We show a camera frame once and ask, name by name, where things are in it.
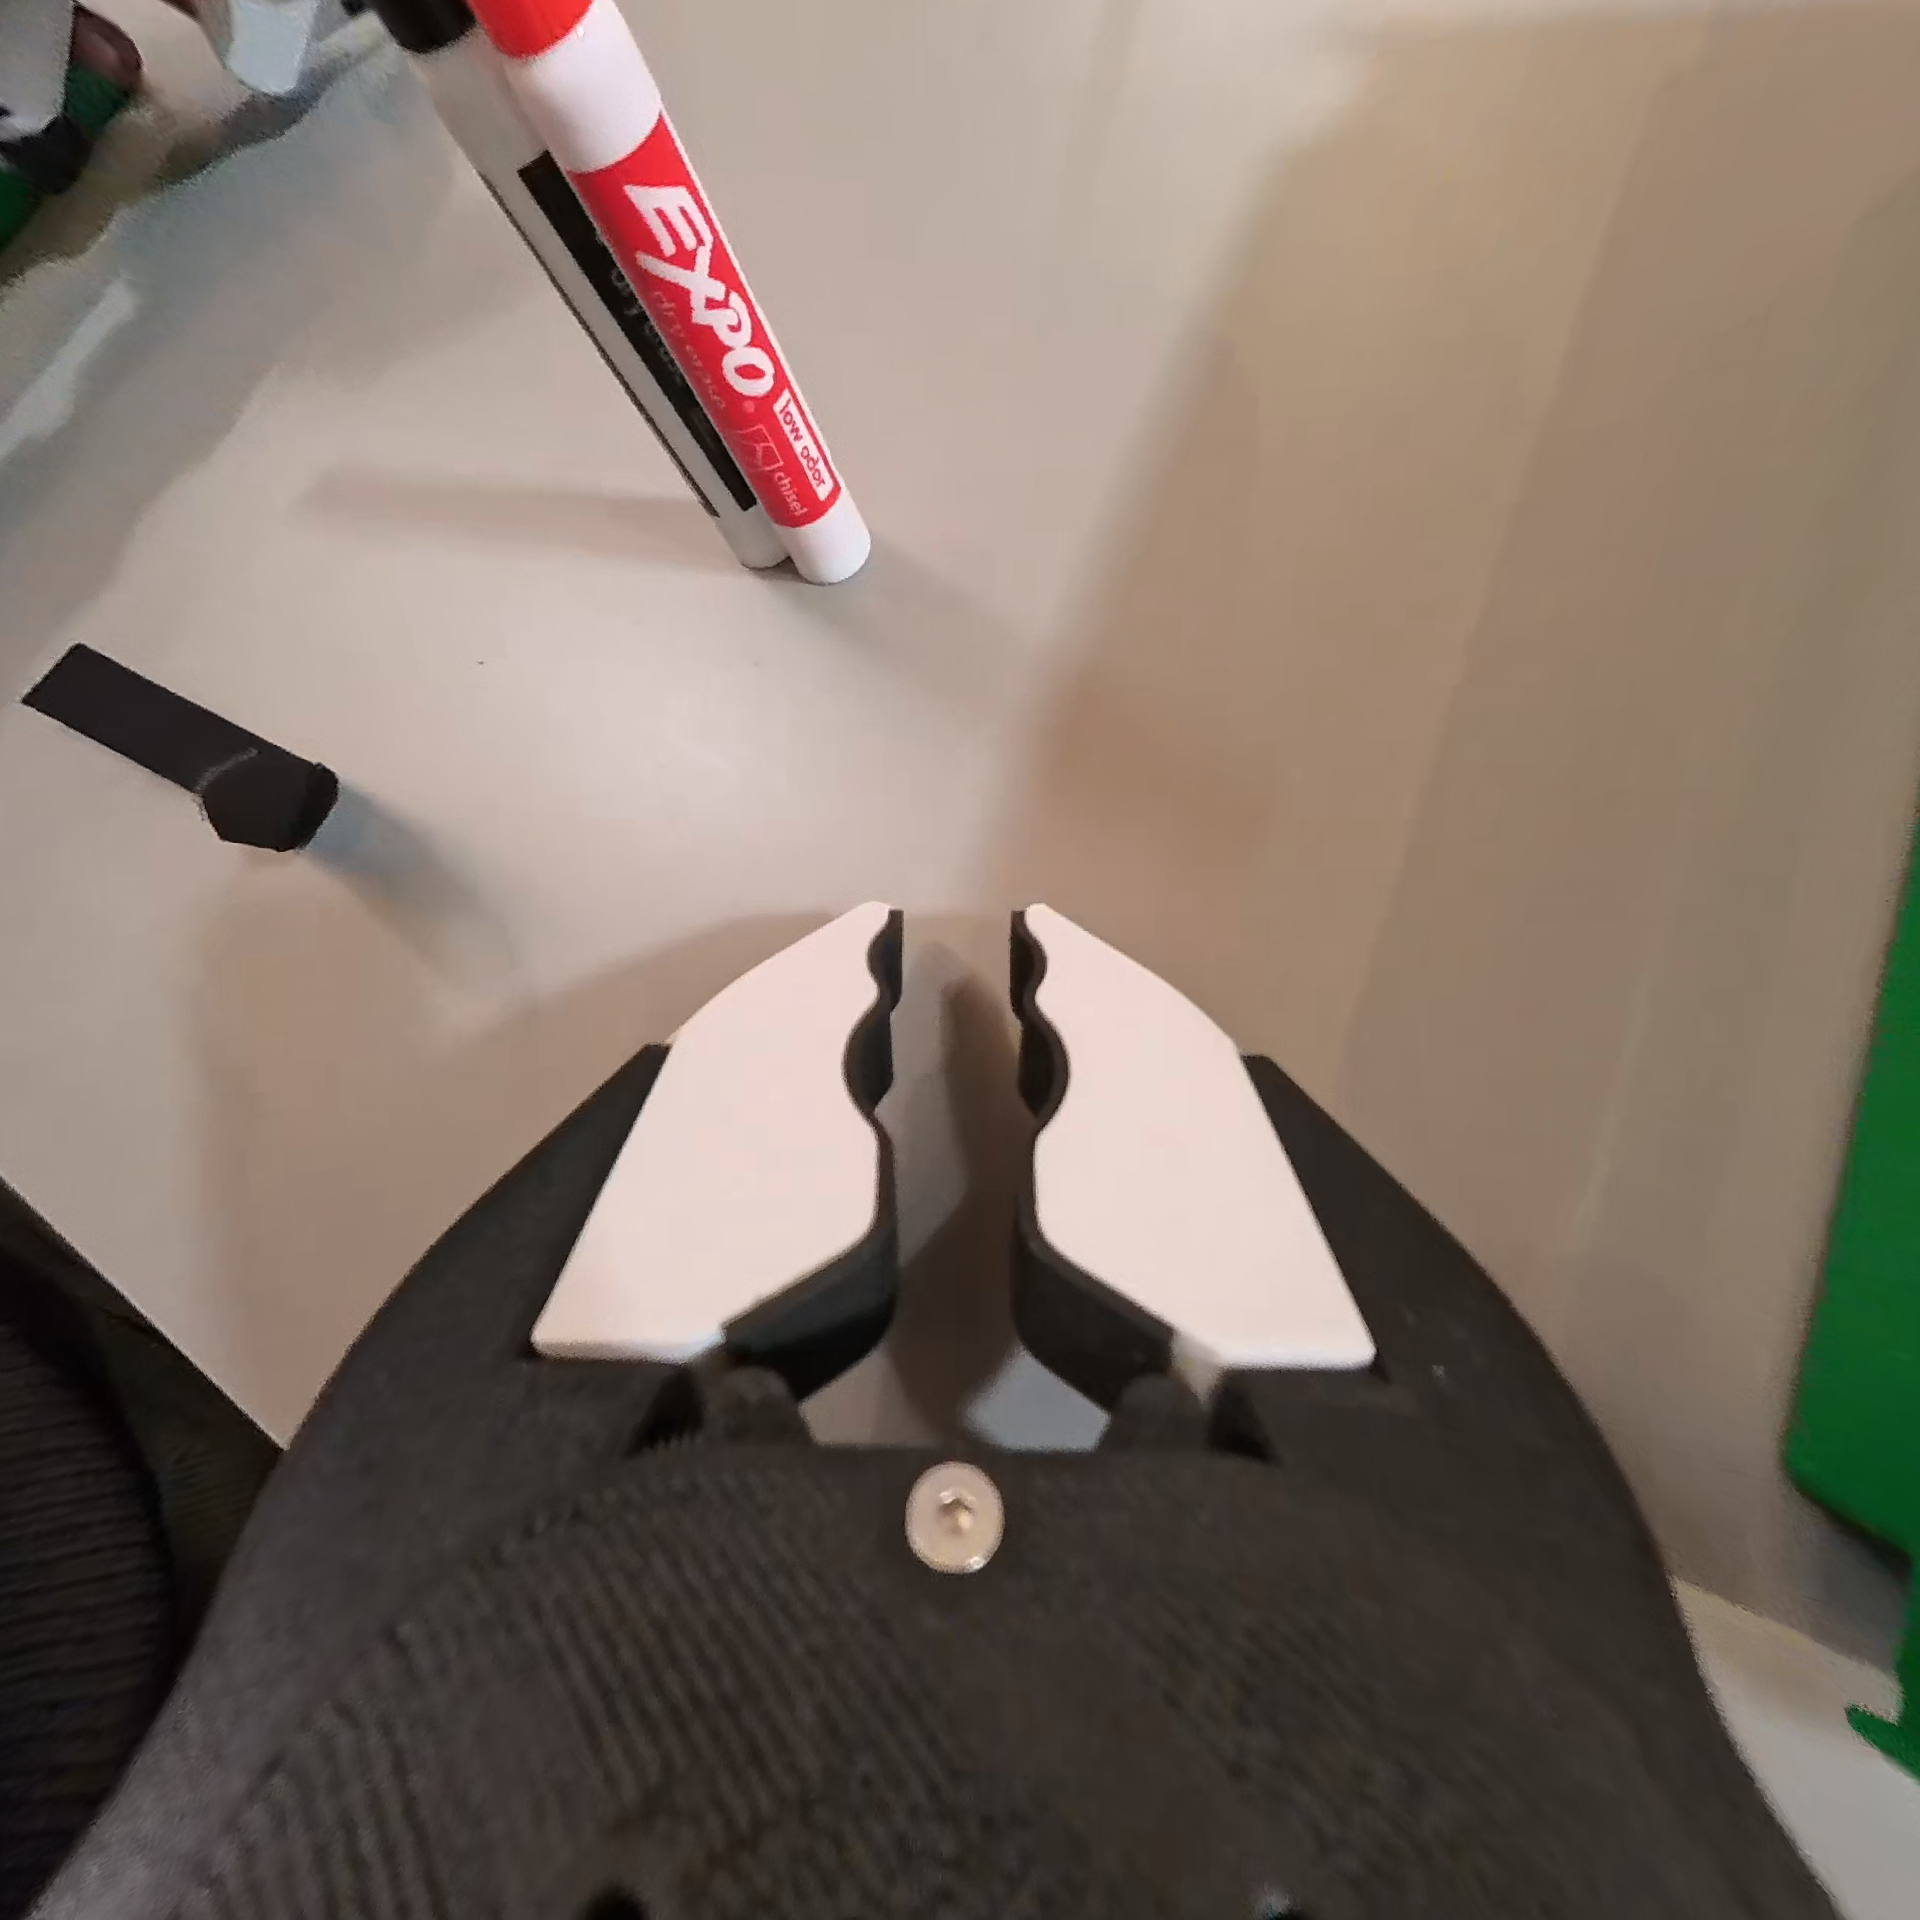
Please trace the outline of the red dry erase marker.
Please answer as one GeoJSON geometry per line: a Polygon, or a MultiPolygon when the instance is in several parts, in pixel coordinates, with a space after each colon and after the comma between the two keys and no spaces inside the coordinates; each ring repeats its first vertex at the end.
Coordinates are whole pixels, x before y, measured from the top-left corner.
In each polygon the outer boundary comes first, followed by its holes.
{"type": "Polygon", "coordinates": [[[615,2],[474,2],[508,79],[803,578],[874,536],[615,2]]]}

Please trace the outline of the black dry erase marker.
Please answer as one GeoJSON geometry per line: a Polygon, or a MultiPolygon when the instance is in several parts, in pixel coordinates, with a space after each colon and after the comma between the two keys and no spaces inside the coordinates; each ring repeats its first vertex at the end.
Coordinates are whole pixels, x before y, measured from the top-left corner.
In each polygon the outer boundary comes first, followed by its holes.
{"type": "Polygon", "coordinates": [[[615,253],[523,114],[467,2],[372,2],[423,79],[444,127],[601,354],[612,380],[709,522],[747,570],[785,543],[722,443],[615,253]]]}

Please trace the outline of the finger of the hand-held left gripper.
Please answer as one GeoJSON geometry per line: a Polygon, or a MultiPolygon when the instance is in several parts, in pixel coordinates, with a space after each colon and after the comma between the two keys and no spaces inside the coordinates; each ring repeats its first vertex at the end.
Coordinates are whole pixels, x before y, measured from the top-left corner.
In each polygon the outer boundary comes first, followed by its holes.
{"type": "Polygon", "coordinates": [[[241,87],[265,99],[299,90],[327,35],[327,2],[209,2],[209,46],[241,87]]]}

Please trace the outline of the person's dark clothing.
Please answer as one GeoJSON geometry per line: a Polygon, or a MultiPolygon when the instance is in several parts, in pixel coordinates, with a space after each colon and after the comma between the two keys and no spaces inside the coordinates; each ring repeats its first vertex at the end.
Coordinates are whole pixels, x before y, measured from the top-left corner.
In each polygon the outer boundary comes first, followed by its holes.
{"type": "Polygon", "coordinates": [[[202,1631],[282,1446],[3,1189],[3,1915],[31,1910],[202,1631]]]}

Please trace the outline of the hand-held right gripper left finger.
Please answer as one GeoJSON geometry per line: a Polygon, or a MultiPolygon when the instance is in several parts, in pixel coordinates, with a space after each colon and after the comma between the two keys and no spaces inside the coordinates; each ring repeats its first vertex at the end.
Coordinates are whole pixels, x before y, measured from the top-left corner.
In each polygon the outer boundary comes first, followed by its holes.
{"type": "Polygon", "coordinates": [[[682,1024],[540,1310],[540,1356],[758,1366],[803,1402],[879,1344],[901,988],[902,914],[862,903],[682,1024]]]}

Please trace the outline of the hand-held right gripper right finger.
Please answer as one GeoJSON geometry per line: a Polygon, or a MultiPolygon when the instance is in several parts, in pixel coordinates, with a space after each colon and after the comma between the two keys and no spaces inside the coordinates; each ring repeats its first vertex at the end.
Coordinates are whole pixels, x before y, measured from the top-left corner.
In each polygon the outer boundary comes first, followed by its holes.
{"type": "Polygon", "coordinates": [[[1011,923],[1018,1091],[1030,1117],[1015,1331],[1115,1410],[1164,1375],[1359,1375],[1350,1285],[1231,1037],[1047,903],[1011,923]]]}

